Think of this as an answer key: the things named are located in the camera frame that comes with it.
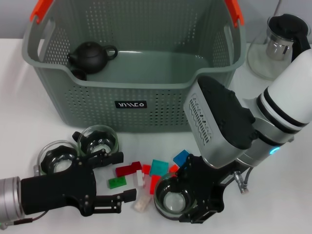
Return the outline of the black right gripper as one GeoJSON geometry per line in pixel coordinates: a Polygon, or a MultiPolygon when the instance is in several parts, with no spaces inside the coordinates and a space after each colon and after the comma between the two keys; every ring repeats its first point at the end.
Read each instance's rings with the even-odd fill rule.
{"type": "Polygon", "coordinates": [[[190,186],[199,207],[191,209],[180,217],[180,222],[203,223],[212,212],[224,210],[223,193],[226,185],[222,181],[235,170],[235,162],[215,169],[201,156],[188,156],[176,172],[178,180],[185,180],[190,186]]]}

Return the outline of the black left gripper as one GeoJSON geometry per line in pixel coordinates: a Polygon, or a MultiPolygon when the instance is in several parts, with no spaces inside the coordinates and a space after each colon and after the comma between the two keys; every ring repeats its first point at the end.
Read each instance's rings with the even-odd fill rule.
{"type": "Polygon", "coordinates": [[[122,202],[136,200],[137,190],[115,195],[97,195],[93,168],[123,162],[123,152],[96,151],[75,162],[65,171],[22,179],[21,205],[26,215],[66,206],[77,208],[82,216],[93,213],[120,213],[122,202]]]}

